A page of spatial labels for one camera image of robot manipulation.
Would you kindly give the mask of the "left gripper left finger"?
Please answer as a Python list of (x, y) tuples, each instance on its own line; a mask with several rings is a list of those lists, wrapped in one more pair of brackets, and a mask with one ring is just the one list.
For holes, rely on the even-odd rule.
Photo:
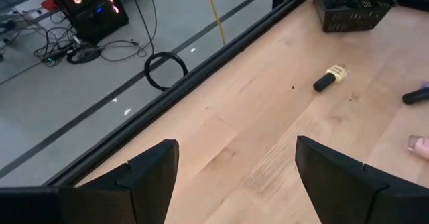
[(1, 224), (163, 223), (178, 160), (178, 142), (165, 139), (79, 187), (2, 188)]

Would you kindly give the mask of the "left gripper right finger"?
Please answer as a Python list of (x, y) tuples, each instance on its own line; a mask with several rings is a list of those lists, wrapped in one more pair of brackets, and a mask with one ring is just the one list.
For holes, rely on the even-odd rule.
[(300, 135), (295, 163), (322, 223), (428, 224), (428, 189)]

